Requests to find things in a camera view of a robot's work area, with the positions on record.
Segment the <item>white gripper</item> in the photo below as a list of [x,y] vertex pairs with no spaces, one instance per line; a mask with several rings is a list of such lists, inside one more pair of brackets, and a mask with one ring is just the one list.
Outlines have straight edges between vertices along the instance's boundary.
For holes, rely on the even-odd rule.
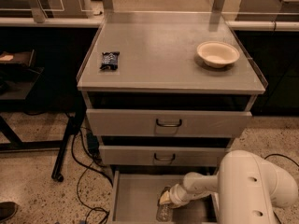
[[188,193],[180,184],[176,184],[169,191],[167,190],[161,195],[159,205],[169,204],[169,208],[178,209],[188,204],[192,198],[192,193]]

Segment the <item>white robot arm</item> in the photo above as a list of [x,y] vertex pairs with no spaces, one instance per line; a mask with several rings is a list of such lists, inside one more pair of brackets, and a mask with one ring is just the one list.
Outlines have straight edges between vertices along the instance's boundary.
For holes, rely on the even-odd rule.
[[275,224],[273,209],[293,205],[298,185],[274,163],[234,150],[223,157],[216,174],[186,174],[163,192],[159,204],[179,208],[212,193],[218,195],[219,224]]

